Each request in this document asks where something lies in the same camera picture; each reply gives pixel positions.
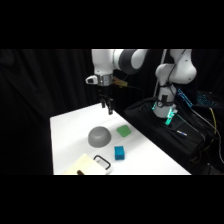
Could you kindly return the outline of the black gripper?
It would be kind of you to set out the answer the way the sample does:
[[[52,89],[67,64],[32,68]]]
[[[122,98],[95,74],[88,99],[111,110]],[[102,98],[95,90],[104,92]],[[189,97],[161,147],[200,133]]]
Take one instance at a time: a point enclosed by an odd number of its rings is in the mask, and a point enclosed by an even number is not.
[[[112,95],[112,86],[100,86],[99,89],[99,98],[101,100],[102,108],[106,107],[105,101],[108,101],[108,110],[109,115],[113,114],[113,95]]]

